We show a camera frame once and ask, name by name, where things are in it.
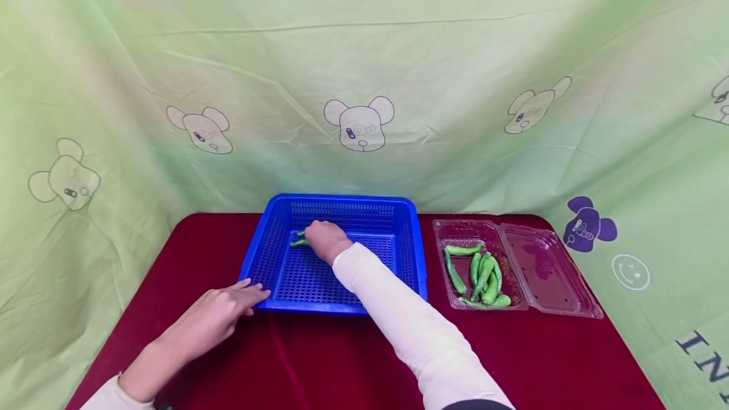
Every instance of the green backdrop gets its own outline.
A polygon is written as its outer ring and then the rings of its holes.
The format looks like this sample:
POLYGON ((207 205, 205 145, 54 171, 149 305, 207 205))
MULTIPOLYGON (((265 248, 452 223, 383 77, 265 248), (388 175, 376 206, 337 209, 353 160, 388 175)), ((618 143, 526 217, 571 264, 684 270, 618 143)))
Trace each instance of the green backdrop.
POLYGON ((0 407, 63 405, 185 215, 294 191, 546 217, 725 408, 726 1, 0 0, 0 407))

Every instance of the blue plastic basket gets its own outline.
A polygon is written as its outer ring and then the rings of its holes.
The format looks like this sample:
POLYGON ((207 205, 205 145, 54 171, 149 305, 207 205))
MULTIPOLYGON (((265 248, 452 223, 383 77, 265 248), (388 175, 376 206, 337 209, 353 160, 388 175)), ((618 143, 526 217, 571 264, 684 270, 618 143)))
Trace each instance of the blue plastic basket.
POLYGON ((240 268, 239 280, 251 277, 271 290, 258 309, 366 314, 359 299, 310 247, 289 246, 301 239, 297 232, 313 220, 339 225, 352 241, 364 244, 408 287, 428 299, 420 223, 410 200, 282 194, 268 202, 240 268))

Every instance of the wrist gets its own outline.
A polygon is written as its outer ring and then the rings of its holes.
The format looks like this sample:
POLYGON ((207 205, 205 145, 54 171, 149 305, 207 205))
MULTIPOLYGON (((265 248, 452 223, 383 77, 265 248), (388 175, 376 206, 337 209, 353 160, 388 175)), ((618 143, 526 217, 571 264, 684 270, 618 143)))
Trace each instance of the wrist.
POLYGON ((337 241, 335 244, 332 244, 330 250, 327 251, 327 255, 323 257, 323 259, 329 264, 329 266, 334 266, 334 261, 337 259, 337 257, 339 257, 342 252, 352 247, 352 244, 353 242, 351 242, 349 238, 344 238, 340 241, 337 241))
POLYGON ((186 364, 173 346, 157 339, 148 344, 119 377, 119 387, 137 402, 149 402, 186 364))

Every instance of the bear head outline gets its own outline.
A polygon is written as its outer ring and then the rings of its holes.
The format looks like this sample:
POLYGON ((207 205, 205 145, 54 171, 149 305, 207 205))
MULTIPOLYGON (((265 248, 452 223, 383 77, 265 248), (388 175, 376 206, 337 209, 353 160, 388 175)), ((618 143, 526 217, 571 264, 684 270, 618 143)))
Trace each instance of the bear head outline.
POLYGON ((202 110, 202 114, 185 114, 173 106, 167 107, 167 117, 175 127, 190 135, 192 144, 210 153, 231 153, 232 145, 223 134, 230 128, 230 122, 223 113, 212 107, 202 110))
POLYGON ((522 92, 519 97, 509 105, 509 115, 513 116, 506 124, 504 131, 510 135, 526 132, 529 128, 536 126, 541 121, 552 102, 562 97, 572 83, 572 78, 565 76, 555 87, 543 90, 534 94, 533 90, 522 92))
POLYGON ((709 104, 694 113, 694 116, 729 125, 729 76, 716 84, 711 91, 709 104))
POLYGON ((339 142, 352 151, 377 151, 385 145, 382 126, 392 122, 395 108, 387 97, 375 97, 366 106, 349 107, 330 100, 323 107, 327 122, 339 127, 339 142))
POLYGON ((30 194, 39 202, 48 203, 60 198, 72 211, 82 209, 99 188, 101 177, 81 165, 84 151, 69 138, 56 142, 58 158, 48 171, 36 171, 28 179, 30 194))

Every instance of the purple bear print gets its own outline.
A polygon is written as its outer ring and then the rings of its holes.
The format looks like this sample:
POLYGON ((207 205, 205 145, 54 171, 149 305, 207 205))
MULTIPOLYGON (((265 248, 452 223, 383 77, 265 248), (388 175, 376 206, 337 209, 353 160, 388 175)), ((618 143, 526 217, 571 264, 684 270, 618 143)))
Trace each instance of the purple bear print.
POLYGON ((562 240, 567 247, 578 252, 590 252, 595 239, 615 241, 618 237, 615 222, 609 218, 600 218, 600 213, 587 196, 575 196, 567 202, 567 208, 576 213, 564 229, 562 240))

